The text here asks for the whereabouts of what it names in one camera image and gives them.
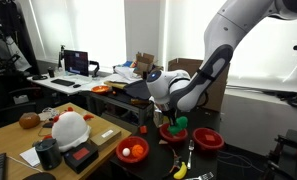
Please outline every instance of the desk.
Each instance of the desk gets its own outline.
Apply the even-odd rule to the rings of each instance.
[[[111,103],[113,105],[119,106],[124,109],[128,109],[134,113],[138,114],[138,125],[141,126],[144,124],[147,117],[153,117],[154,104],[150,102],[149,104],[138,104],[133,105],[130,103],[131,97],[125,94],[122,90],[116,89],[117,95],[111,93],[107,95],[99,95],[91,91],[83,91],[80,95],[83,95],[87,98],[88,110],[95,112],[95,114],[102,114],[102,108],[100,108],[100,103],[98,100]]]
[[[101,105],[102,103],[100,104],[100,102],[98,102],[98,100],[100,100],[106,103],[111,103],[113,105],[122,107],[124,109],[128,109],[134,113],[137,113],[138,119],[139,119],[138,125],[143,125],[146,117],[150,115],[149,113],[151,113],[151,116],[152,116],[153,103],[150,103],[148,105],[132,105],[130,104],[131,97],[126,95],[125,92],[123,92],[123,90],[116,90],[118,91],[116,96],[110,93],[108,93],[107,95],[98,95],[96,93],[91,92],[91,89],[94,86],[103,85],[104,81],[108,79],[99,78],[98,80],[93,80],[92,82],[84,84],[79,88],[73,88],[72,86],[63,86],[63,85],[59,85],[51,82],[56,78],[65,79],[63,78],[63,76],[59,76],[55,78],[49,78],[48,75],[44,75],[44,76],[47,76],[48,78],[44,80],[32,80],[32,77],[29,77],[28,80],[33,83],[39,84],[41,86],[53,89],[55,91],[58,91],[67,95],[80,94],[86,97],[88,110],[92,113],[95,113],[96,115],[102,114],[102,109],[103,109]]]
[[[28,81],[36,83],[38,85],[53,89],[55,91],[67,94],[67,95],[74,95],[78,94],[81,91],[90,91],[93,87],[98,85],[103,85],[103,81],[101,78],[98,78],[98,80],[92,80],[90,83],[87,83],[85,81],[78,81],[74,79],[65,78],[64,76],[58,76],[54,78],[50,78],[48,74],[44,74],[43,76],[47,76],[47,79],[44,80],[32,80],[32,77],[27,78]],[[54,79],[64,79],[67,81],[74,81],[76,84],[80,84],[81,86],[78,88],[73,88],[72,86],[63,86],[60,84],[52,83],[51,81]]]
[[[220,123],[220,113],[210,110],[198,110],[196,112],[181,113],[179,116],[188,118],[188,138],[177,145],[172,145],[178,156],[187,164],[189,156],[189,140],[192,138],[192,132],[199,127],[210,127],[218,131]],[[147,140],[149,144],[149,154],[141,162],[127,164],[120,161],[117,156],[110,159],[113,176],[115,179],[161,179],[168,173],[173,164],[173,154],[167,145],[159,145],[159,129],[156,128],[153,121],[147,122],[147,134],[136,134]],[[217,179],[217,158],[212,154],[201,153],[198,146],[192,153],[192,168],[185,178],[197,177],[199,175],[212,172]]]
[[[72,107],[74,111],[83,114],[87,112],[84,109],[81,109],[74,104],[67,103],[65,105],[59,106],[58,109],[60,112],[66,110],[68,107]],[[98,116],[92,118],[87,121],[87,124],[92,127],[90,137],[99,133],[100,131],[108,128],[109,126],[116,126]],[[37,127],[31,129],[22,129],[18,123],[11,124],[9,126],[5,126],[0,129],[0,153],[6,152],[7,156],[11,156],[17,160],[24,160],[20,157],[20,153],[30,149],[32,147],[32,143],[38,140],[41,140],[42,137],[38,136],[38,132],[42,127],[42,123],[40,123]],[[56,179],[86,179],[93,171],[95,171],[98,167],[100,167],[106,160],[108,160],[114,153],[115,148],[118,143],[130,136],[130,132],[117,126],[121,129],[121,138],[117,141],[109,145],[103,151],[99,152],[99,157],[92,162],[85,170],[83,170],[80,174],[76,174],[72,169],[70,169],[62,159],[61,164],[53,170],[47,171],[53,174]],[[41,131],[42,134],[51,133],[51,129],[43,129]],[[31,174],[37,173],[37,171],[30,169],[22,164],[15,162],[9,158],[7,158],[7,179],[23,179]]]

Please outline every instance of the green object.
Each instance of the green object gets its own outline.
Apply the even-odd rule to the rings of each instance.
[[[168,131],[171,135],[178,134],[181,130],[185,129],[187,127],[188,119],[186,116],[181,116],[176,119],[176,123],[174,126],[169,126]]]

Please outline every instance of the orange fruit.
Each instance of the orange fruit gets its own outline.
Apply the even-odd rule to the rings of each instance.
[[[144,154],[144,148],[141,145],[136,144],[134,147],[132,147],[131,154],[138,158]]]

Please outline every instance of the black box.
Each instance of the black box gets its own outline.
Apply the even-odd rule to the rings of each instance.
[[[98,158],[96,145],[82,143],[64,153],[65,163],[77,174]]]

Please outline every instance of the banana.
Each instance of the banana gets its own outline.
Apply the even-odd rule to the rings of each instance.
[[[174,174],[174,178],[182,179],[185,177],[186,173],[187,173],[187,166],[186,166],[185,162],[181,162],[180,170],[178,172],[176,172],[176,174]]]

